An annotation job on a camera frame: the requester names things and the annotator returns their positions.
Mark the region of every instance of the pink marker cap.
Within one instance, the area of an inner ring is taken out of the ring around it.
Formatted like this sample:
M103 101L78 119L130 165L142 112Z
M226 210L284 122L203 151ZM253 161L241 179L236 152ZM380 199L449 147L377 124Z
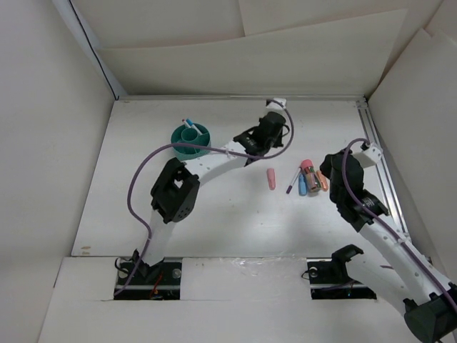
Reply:
M314 167L313 166L313 162L311 162L310 159L305 159L303 162L301 162L300 164L300 168L302 168L302 170L305 170L305 168L310 168L310 167Z
M268 168L266 170L266 177L268 179L268 187L270 188L271 191L273 191L276 188L276 178L274 175L273 168Z

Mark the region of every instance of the white wall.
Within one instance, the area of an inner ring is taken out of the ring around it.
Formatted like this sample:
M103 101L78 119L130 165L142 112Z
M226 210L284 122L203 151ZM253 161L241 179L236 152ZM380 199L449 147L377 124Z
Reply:
M113 104L50 0L0 1L0 332L35 342Z

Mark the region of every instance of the red wire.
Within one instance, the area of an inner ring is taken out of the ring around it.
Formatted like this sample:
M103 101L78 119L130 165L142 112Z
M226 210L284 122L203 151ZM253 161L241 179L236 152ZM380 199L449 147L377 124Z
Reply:
M164 276L164 272L160 273L159 278L157 278L156 283L154 284L154 288L151 290L151 293L149 293L149 299L152 298L152 296L156 293L156 288L159 282L162 280L162 277Z

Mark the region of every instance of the blue pen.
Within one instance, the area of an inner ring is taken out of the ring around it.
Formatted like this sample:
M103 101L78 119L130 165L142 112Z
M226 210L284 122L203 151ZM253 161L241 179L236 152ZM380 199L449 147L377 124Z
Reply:
M305 176L300 173L300 177L298 178L298 194L304 197L306 193L308 193L308 189L306 188Z
M202 134L201 131L197 128L197 126L189 118L186 119L186 122L187 122L187 124L189 124L191 126L192 129L197 131L197 134L199 134L199 135Z

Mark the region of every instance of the teal bowl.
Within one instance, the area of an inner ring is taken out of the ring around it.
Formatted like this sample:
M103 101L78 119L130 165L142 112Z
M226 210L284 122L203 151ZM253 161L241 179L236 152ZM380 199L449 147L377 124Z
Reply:
M211 137L209 135L208 129L203 125L197 123L194 124L202 133L200 136L197 134L196 130L188 129L186 126L181 125L173 131L173 134L171 134L171 143L188 143L211 147ZM209 153L208 150L185 148L182 146L173 147L173 149L179 161L196 159L197 157L201 157Z

